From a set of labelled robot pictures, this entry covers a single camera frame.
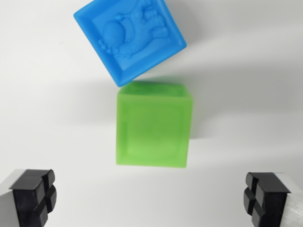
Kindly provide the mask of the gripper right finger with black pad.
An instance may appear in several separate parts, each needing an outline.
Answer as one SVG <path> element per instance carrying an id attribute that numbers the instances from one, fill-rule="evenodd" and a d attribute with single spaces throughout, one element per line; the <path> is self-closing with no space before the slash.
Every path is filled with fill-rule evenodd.
<path id="1" fill-rule="evenodd" d="M 246 175 L 243 204 L 255 227 L 301 227 L 303 190 L 285 173 Z"/>

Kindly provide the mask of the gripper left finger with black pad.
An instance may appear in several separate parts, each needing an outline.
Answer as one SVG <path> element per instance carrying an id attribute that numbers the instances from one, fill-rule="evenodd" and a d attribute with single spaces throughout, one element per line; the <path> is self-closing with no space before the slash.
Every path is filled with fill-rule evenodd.
<path id="1" fill-rule="evenodd" d="M 16 169 L 0 183 L 0 225 L 43 227 L 55 208 L 52 169 Z"/>

